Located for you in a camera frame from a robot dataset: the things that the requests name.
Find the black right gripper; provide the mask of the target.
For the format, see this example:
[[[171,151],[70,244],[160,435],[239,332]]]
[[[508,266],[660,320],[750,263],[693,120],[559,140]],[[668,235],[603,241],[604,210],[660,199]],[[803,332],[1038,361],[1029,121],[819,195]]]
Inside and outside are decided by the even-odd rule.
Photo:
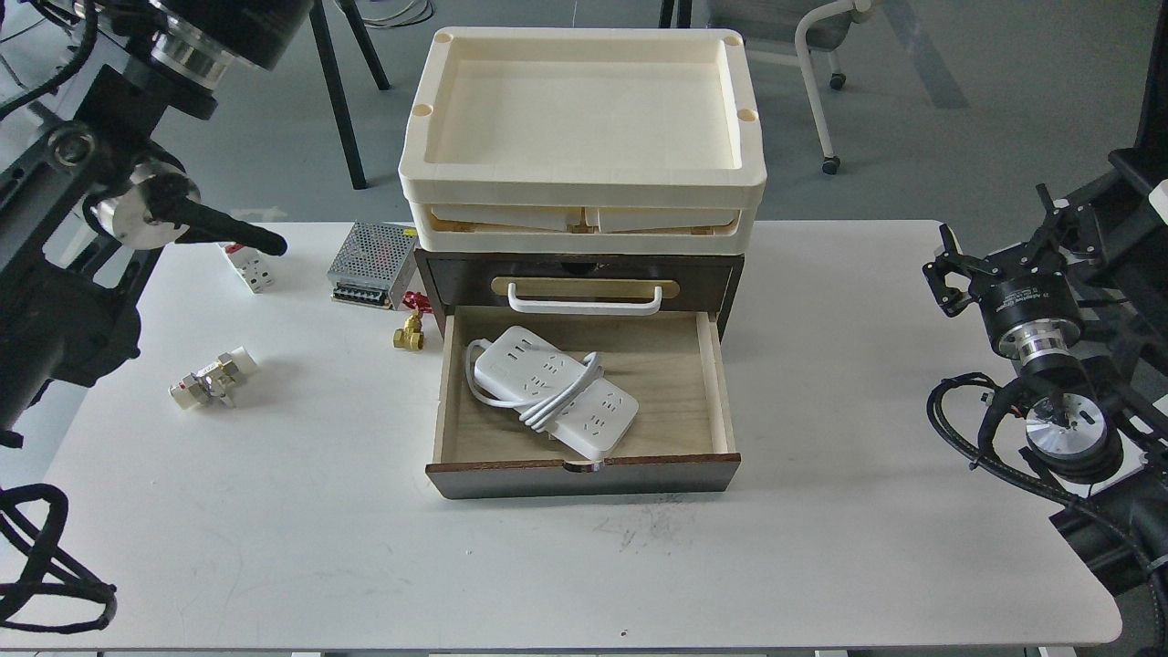
[[[1083,316],[1064,276],[1068,258],[1063,253],[1085,260],[1090,267],[1104,265],[1094,208],[1101,187],[1089,184],[1059,199],[1051,196],[1047,184],[1038,184],[1036,191],[1047,217],[1029,240],[1029,256],[1022,245],[997,250],[987,258],[997,275],[982,274],[982,260],[961,253],[953,230],[939,224],[939,249],[934,260],[922,267],[936,304],[948,318],[976,303],[990,343],[1017,343],[1006,334],[1047,320],[1062,328],[1068,343],[1077,343]],[[971,281],[968,291],[952,288],[947,282],[951,274]]]

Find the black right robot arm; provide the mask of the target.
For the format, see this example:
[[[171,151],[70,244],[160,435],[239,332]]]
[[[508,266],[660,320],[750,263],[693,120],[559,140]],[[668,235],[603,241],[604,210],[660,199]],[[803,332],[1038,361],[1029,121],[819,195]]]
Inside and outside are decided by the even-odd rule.
[[[1164,148],[1108,159],[1059,203],[1042,193],[1047,220],[1017,245],[971,256],[940,224],[923,267],[938,307],[976,307],[1018,372],[945,379],[926,415],[971,469],[1059,504],[1054,527],[1108,592],[1163,594],[1164,412],[1134,378],[1164,374]]]

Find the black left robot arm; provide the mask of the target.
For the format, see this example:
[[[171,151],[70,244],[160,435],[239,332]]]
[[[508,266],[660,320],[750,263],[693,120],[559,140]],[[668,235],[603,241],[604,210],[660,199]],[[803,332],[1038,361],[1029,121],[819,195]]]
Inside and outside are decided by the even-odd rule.
[[[47,383],[90,387],[138,355],[135,304],[171,243],[229,241],[270,255],[272,231],[201,205],[199,188],[151,140],[169,108],[209,118],[232,61],[271,69],[308,1],[37,1],[79,39],[40,87],[4,101],[42,126],[4,171],[1,401],[4,447]]]

